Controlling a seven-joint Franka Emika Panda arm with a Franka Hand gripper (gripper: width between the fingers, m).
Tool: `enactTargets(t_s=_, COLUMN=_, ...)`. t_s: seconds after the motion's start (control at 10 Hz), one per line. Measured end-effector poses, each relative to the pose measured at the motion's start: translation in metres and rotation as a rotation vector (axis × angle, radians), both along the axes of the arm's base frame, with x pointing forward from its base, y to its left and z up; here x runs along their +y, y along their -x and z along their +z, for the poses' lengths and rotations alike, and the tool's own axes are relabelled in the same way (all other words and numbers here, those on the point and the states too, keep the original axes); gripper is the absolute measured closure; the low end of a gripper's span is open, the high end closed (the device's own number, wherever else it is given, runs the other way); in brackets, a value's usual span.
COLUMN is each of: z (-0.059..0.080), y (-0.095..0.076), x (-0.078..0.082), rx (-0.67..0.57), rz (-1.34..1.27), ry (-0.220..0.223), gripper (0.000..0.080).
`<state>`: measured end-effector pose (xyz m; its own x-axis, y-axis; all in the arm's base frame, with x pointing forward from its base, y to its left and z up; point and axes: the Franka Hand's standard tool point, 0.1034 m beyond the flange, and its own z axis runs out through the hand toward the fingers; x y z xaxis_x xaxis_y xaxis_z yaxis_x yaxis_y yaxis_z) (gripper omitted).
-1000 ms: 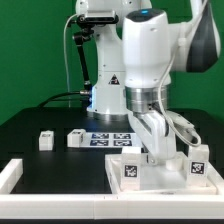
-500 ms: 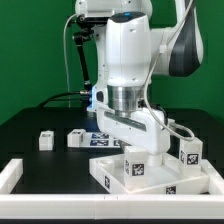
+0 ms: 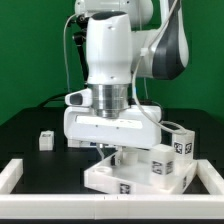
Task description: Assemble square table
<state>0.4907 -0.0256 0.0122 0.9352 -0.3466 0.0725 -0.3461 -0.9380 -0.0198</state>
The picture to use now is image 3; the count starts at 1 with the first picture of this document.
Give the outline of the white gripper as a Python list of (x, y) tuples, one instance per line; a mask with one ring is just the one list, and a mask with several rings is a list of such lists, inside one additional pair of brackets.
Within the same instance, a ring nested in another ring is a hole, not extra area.
[[(150, 149), (161, 143), (161, 128), (136, 106), (122, 111), (117, 119), (95, 116), (91, 108), (68, 107), (64, 113), (64, 133), (69, 140), (94, 142), (102, 160), (104, 144)], [(120, 166), (123, 147), (117, 147), (112, 166)]]

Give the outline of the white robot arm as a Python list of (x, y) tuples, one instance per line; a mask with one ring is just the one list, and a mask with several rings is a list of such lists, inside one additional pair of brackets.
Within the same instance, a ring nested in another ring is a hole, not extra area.
[(165, 129), (158, 106), (137, 98), (138, 77), (172, 80), (188, 64), (181, 0), (159, 0), (162, 24), (150, 21), (151, 0), (81, 1), (76, 11), (87, 20), (87, 87), (65, 97), (64, 133), (70, 146), (83, 142), (149, 149)]

